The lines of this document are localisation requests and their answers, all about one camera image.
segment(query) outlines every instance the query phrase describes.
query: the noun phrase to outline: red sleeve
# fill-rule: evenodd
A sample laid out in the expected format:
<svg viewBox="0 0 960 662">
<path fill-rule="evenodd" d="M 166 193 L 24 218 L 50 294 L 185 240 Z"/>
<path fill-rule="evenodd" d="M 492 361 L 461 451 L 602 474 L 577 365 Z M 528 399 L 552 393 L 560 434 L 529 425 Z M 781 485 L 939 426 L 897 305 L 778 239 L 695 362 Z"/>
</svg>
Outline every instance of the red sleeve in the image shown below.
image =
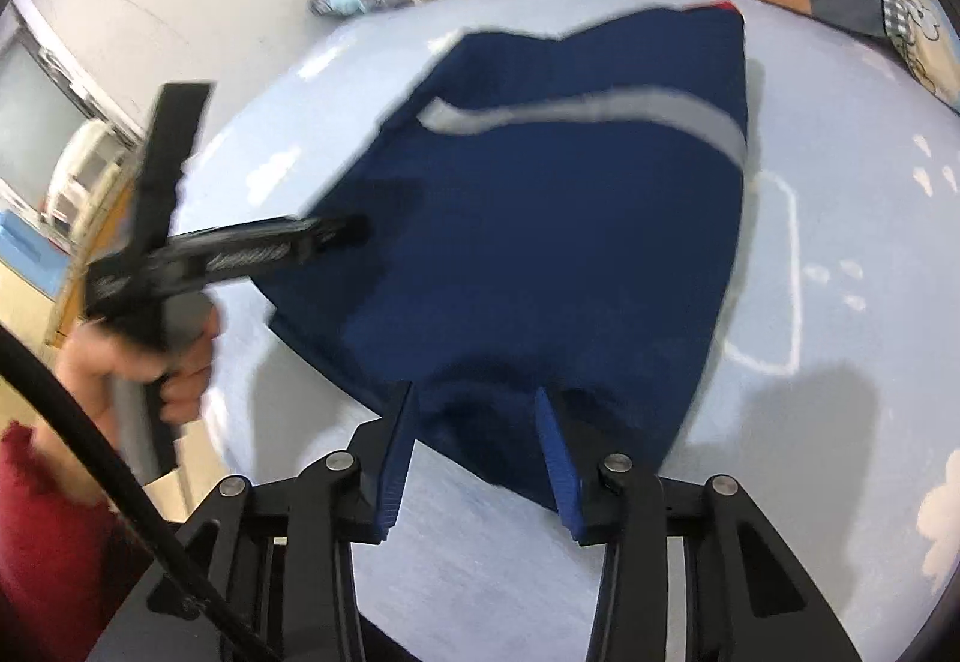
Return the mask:
<svg viewBox="0 0 960 662">
<path fill-rule="evenodd" d="M 13 423 L 0 440 L 0 592 L 29 658 L 82 662 L 104 629 L 104 551 L 115 525 L 105 502 L 66 499 L 35 457 L 32 430 Z"/>
</svg>

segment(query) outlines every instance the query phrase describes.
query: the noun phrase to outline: white outline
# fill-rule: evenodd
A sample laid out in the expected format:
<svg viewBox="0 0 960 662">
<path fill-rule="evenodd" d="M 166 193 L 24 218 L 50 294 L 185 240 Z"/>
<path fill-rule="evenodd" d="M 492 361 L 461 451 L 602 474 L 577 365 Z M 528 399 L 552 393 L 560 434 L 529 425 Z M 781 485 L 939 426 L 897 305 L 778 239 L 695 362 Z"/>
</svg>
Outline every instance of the white outline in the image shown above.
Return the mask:
<svg viewBox="0 0 960 662">
<path fill-rule="evenodd" d="M 723 353 L 730 360 L 774 378 L 789 378 L 800 369 L 800 343 L 803 342 L 803 286 L 800 285 L 800 219 L 797 209 L 797 192 L 786 180 L 774 172 L 759 171 L 754 178 L 769 179 L 786 197 L 787 233 L 790 238 L 790 354 L 785 364 L 775 364 L 761 358 L 752 357 L 741 351 L 733 342 L 724 337 Z"/>
</svg>

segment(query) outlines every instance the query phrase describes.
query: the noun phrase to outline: metal screw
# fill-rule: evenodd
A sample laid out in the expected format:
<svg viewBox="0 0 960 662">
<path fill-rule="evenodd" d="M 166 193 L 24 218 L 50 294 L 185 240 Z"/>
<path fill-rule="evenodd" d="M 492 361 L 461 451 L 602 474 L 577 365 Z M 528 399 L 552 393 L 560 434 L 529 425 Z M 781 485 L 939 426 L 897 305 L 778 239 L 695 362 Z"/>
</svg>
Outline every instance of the metal screw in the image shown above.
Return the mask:
<svg viewBox="0 0 960 662">
<path fill-rule="evenodd" d="M 200 606 L 192 597 L 184 597 L 181 600 L 181 618 L 192 622 L 200 617 Z"/>
<path fill-rule="evenodd" d="M 603 460 L 603 466 L 611 473 L 629 473 L 633 465 L 634 462 L 627 454 L 607 454 L 606 459 Z"/>
<path fill-rule="evenodd" d="M 733 497 L 737 489 L 740 488 L 740 484 L 729 475 L 717 475 L 717 477 L 710 482 L 710 485 L 713 486 L 713 491 L 717 494 L 722 494 L 724 497 Z"/>
<path fill-rule="evenodd" d="M 349 470 L 353 466 L 353 454 L 348 451 L 333 451 L 326 458 L 326 468 L 339 473 L 340 470 Z"/>
<path fill-rule="evenodd" d="M 247 483 L 237 475 L 231 475 L 220 481 L 220 494 L 224 497 L 236 497 L 238 494 L 243 494 L 246 488 Z"/>
</svg>

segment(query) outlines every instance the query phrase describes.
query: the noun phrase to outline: navy blue fabric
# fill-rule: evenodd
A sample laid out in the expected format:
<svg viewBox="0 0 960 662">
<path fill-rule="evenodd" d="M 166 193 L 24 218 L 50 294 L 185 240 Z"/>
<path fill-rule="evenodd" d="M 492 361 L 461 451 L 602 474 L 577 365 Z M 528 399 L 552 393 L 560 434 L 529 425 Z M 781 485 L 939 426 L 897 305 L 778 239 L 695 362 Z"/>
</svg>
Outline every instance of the navy blue fabric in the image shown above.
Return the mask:
<svg viewBox="0 0 960 662">
<path fill-rule="evenodd" d="M 649 122 L 440 136 L 416 120 L 436 96 L 491 109 L 640 85 L 715 104 L 746 135 L 740 15 L 642 11 L 561 41 L 468 35 L 311 211 L 366 213 L 373 239 L 256 280 L 272 328 L 374 411 L 389 382 L 414 382 L 420 440 L 546 507 L 544 384 L 587 390 L 573 412 L 658 465 L 730 278 L 741 171 Z"/>
</svg>

